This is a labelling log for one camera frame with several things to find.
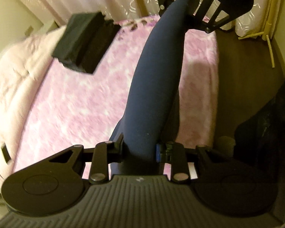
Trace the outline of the navy blue garment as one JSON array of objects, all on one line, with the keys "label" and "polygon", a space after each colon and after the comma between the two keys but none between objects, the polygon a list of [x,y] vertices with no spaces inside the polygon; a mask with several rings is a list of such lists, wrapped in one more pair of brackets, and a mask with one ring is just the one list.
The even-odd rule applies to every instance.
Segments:
[{"label": "navy blue garment", "polygon": [[121,163],[111,174],[156,175],[156,147],[176,139],[185,34],[200,0],[175,0],[151,31],[138,60],[123,117],[110,139],[123,135]]}]

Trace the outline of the person in black clothes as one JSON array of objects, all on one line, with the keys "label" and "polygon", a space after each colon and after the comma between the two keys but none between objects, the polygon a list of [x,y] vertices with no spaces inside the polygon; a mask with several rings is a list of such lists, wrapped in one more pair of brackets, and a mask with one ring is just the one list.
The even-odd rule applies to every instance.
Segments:
[{"label": "person in black clothes", "polygon": [[244,209],[262,205],[285,221],[285,81],[233,137],[216,139],[214,148],[232,158],[239,190],[247,193]]}]

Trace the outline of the stack of folded black clothes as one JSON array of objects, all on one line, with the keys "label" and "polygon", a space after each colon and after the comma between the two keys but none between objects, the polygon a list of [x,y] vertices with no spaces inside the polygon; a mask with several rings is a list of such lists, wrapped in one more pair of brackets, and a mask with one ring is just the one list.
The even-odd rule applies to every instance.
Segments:
[{"label": "stack of folded black clothes", "polygon": [[93,74],[120,29],[100,11],[73,14],[52,57],[65,68]]}]

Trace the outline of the pink fleece blanket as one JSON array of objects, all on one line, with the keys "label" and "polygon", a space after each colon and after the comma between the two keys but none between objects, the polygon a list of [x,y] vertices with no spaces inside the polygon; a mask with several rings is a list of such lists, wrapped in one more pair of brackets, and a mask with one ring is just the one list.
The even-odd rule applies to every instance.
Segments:
[{"label": "pink fleece blanket", "polygon": [[[14,164],[19,171],[72,145],[107,141],[122,118],[133,74],[157,16],[121,22],[121,29],[90,74],[53,60],[22,132]],[[189,30],[179,84],[177,142],[187,148],[213,143],[218,97],[215,33]]]}]

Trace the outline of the yellow cardboard strips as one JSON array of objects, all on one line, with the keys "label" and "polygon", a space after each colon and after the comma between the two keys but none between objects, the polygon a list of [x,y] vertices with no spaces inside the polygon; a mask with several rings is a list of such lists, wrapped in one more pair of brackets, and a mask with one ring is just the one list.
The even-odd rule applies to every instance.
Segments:
[{"label": "yellow cardboard strips", "polygon": [[238,37],[238,40],[243,40],[260,36],[263,41],[266,41],[269,49],[272,68],[275,68],[276,65],[274,62],[271,39],[273,37],[273,33],[276,27],[276,21],[278,20],[280,5],[281,0],[269,0],[269,6],[267,9],[268,11],[265,17],[264,25],[262,26],[262,30],[257,33],[246,35],[244,37]]}]

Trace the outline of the black phone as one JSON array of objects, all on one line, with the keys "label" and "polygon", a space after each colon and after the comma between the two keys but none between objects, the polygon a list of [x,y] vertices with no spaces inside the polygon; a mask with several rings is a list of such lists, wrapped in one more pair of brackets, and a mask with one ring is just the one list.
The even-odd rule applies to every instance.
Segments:
[{"label": "black phone", "polygon": [[12,158],[9,154],[9,151],[5,143],[3,143],[3,145],[1,146],[1,151],[2,151],[5,162],[8,164],[12,160]]}]

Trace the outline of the light pink comforter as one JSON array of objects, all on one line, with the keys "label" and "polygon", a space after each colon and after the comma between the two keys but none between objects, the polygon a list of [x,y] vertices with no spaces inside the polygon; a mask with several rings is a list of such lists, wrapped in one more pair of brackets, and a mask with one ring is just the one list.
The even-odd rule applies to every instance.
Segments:
[{"label": "light pink comforter", "polygon": [[[62,26],[47,34],[29,36],[0,54],[0,188],[12,174],[31,104],[65,29]],[[3,143],[12,158],[8,164],[1,151]]]}]

